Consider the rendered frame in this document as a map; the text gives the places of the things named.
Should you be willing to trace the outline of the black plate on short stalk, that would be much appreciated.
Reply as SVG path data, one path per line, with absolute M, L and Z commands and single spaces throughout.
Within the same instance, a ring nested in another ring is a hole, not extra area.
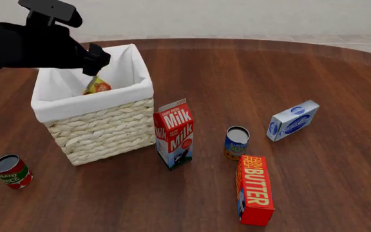
M 29 11 L 27 26 L 51 26 L 56 22 L 74 28 L 82 25 L 77 9 L 60 0 L 18 0 L 18 4 Z

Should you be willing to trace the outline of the red and white milk carton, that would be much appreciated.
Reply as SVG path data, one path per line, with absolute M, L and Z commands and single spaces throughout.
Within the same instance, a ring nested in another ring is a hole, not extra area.
M 156 147 L 168 169 L 193 158 L 194 120 L 185 99 L 172 102 L 153 114 Z

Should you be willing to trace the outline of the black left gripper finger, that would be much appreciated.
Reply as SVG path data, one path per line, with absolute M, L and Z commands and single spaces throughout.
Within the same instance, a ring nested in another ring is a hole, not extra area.
M 97 44 L 89 44 L 88 53 L 88 62 L 90 65 L 106 66 L 109 64 L 111 59 L 111 55 L 105 52 L 102 47 Z
M 85 60 L 82 72 L 84 75 L 94 77 L 97 76 L 102 67 L 104 67 L 104 65 L 102 65 L 101 61 Z

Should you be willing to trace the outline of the red butter box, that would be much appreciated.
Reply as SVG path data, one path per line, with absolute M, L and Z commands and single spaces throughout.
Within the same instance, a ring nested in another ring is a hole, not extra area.
M 240 223 L 266 226 L 274 213 L 274 204 L 265 157 L 240 157 L 236 169 L 236 192 Z

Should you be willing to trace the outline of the silver blue cream cheese box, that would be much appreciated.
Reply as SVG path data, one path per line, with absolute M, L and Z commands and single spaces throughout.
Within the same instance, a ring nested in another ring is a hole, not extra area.
M 309 100 L 273 115 L 267 128 L 268 138 L 276 142 L 308 126 L 318 109 L 319 104 Z

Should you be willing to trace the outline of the red green tomato sauce can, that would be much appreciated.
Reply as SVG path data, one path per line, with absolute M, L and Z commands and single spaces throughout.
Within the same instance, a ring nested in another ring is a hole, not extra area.
M 33 179 L 33 173 L 16 154 L 0 158 L 0 179 L 11 189 L 23 189 Z

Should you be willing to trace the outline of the blue alphabet soup can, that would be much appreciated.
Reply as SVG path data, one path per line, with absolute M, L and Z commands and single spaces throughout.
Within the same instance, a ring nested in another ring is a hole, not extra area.
M 250 133 L 241 126 L 232 126 L 225 134 L 224 155 L 230 160 L 239 160 L 245 154 Z

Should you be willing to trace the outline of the orange juice carton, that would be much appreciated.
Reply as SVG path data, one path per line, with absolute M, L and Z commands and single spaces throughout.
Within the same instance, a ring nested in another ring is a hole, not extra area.
M 105 81 L 103 81 L 97 74 L 97 76 L 91 77 L 91 81 L 88 83 L 83 94 L 88 95 L 97 92 L 105 92 L 108 90 L 111 90 L 111 86 Z

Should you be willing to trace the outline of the wicker basket with white liner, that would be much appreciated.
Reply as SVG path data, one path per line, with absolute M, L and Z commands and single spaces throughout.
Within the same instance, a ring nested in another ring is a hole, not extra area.
M 105 48 L 99 79 L 110 90 L 84 94 L 91 77 L 81 69 L 41 68 L 31 107 L 74 165 L 155 143 L 153 83 L 134 44 Z

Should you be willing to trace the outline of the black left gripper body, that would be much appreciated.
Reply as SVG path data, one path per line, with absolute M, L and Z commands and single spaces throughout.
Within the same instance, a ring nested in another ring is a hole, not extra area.
M 76 69 L 84 67 L 88 52 L 65 26 L 24 26 L 21 32 L 21 67 Z

